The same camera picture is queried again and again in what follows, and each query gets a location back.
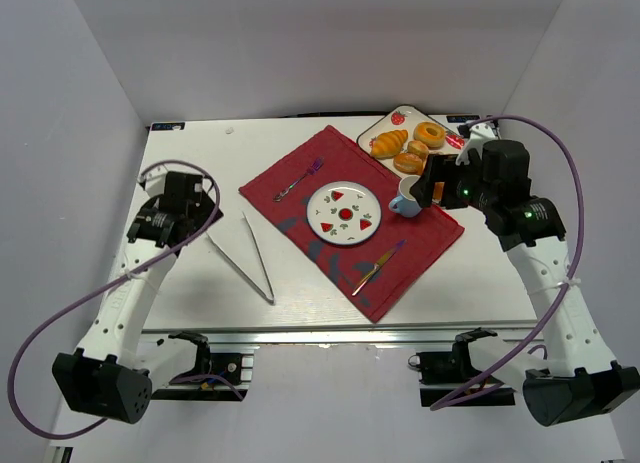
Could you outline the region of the croissant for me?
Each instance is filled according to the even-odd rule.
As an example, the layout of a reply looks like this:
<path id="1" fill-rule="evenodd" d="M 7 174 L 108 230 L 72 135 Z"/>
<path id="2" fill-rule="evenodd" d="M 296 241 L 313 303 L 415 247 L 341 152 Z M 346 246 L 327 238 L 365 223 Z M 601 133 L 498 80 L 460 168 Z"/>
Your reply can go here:
<path id="1" fill-rule="evenodd" d="M 407 140 L 407 130 L 392 130 L 381 133 L 372 140 L 370 155 L 376 159 L 395 157 L 401 152 Z"/>

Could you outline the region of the metal serving tongs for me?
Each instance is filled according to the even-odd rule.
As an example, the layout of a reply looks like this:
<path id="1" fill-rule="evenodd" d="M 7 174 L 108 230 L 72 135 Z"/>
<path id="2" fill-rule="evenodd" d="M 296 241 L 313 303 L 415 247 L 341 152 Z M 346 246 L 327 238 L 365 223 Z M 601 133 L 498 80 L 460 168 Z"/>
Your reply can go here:
<path id="1" fill-rule="evenodd" d="M 206 237 L 235 273 L 267 304 L 274 306 L 273 286 L 248 215 L 240 212 L 222 217 L 209 227 Z"/>

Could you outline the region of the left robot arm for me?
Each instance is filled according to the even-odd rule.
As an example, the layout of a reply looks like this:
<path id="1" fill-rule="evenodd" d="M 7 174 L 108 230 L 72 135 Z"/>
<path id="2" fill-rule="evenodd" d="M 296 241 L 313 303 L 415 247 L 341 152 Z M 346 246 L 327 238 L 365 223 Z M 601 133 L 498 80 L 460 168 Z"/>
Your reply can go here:
<path id="1" fill-rule="evenodd" d="M 129 424 L 142 418 L 159 388 L 176 377 L 204 374 L 213 363 L 207 338 L 185 330 L 161 338 L 147 355 L 137 353 L 179 244 L 219 217 L 198 174 L 169 171 L 144 188 L 149 198 L 126 234 L 123 283 L 106 292 L 74 352 L 58 354 L 52 366 L 71 410 Z"/>

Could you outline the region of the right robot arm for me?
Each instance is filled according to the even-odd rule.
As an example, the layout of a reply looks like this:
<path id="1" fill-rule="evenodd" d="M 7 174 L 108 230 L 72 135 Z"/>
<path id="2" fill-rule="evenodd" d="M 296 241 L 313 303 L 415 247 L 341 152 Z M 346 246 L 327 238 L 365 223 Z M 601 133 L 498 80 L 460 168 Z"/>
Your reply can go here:
<path id="1" fill-rule="evenodd" d="M 429 157 L 410 193 L 426 208 L 440 186 L 440 207 L 471 207 L 484 216 L 524 285 L 537 323 L 516 346 L 482 328 L 458 335 L 451 356 L 464 382 L 431 410 L 508 386 L 545 427 L 611 413 L 638 392 L 639 372 L 617 361 L 583 298 L 575 273 L 584 238 L 569 250 L 556 206 L 532 194 L 530 155 L 522 143 L 497 138 L 485 119 L 458 130 L 466 141 L 460 153 Z"/>

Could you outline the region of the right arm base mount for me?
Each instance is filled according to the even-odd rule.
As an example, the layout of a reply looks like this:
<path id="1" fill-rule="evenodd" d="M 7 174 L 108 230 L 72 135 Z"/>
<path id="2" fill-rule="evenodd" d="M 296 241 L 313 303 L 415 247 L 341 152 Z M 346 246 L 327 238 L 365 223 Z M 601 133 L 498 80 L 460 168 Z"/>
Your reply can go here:
<path id="1" fill-rule="evenodd" d="M 466 383 L 480 374 L 471 365 L 468 343 L 487 337 L 497 337 L 493 330 L 476 328 L 456 336 L 449 351 L 427 351 L 410 356 L 407 360 L 410 369 L 420 374 L 420 402 L 429 407 L 444 397 L 455 385 Z M 485 379 L 456 398 L 477 393 L 485 388 L 499 384 L 494 377 Z M 514 406 L 514 391 L 510 388 L 498 388 L 491 394 L 463 402 L 458 407 L 506 407 Z"/>

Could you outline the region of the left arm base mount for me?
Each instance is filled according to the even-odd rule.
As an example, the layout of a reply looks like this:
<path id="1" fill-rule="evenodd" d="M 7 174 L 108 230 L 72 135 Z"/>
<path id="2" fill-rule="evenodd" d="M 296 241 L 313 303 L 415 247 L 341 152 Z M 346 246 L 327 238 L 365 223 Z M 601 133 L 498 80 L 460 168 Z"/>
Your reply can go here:
<path id="1" fill-rule="evenodd" d="M 235 402 L 248 391 L 253 355 L 212 346 L 200 333 L 172 332 L 138 350 L 134 366 L 151 380 L 152 400 Z"/>

